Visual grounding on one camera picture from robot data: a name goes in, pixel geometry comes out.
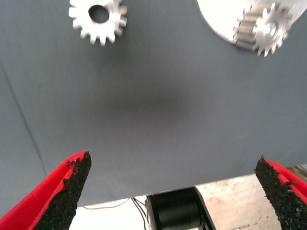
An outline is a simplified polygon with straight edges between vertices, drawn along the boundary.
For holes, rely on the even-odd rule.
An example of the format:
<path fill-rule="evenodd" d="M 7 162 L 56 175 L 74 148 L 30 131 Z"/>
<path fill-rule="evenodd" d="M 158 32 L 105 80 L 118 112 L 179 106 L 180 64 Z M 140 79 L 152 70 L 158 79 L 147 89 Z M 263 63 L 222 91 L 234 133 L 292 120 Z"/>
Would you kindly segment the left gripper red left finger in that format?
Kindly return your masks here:
<path fill-rule="evenodd" d="M 68 157 L 0 220 L 2 230 L 68 230 L 91 169 L 91 155 Z"/>

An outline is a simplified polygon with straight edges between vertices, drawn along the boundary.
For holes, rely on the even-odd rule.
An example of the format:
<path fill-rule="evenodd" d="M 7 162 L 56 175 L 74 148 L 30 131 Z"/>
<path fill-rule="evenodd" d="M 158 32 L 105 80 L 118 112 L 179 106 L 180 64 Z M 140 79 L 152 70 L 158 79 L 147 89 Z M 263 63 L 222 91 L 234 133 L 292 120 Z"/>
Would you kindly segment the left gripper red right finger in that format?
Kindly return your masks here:
<path fill-rule="evenodd" d="M 307 183 L 263 156 L 254 170 L 283 230 L 307 228 Z"/>

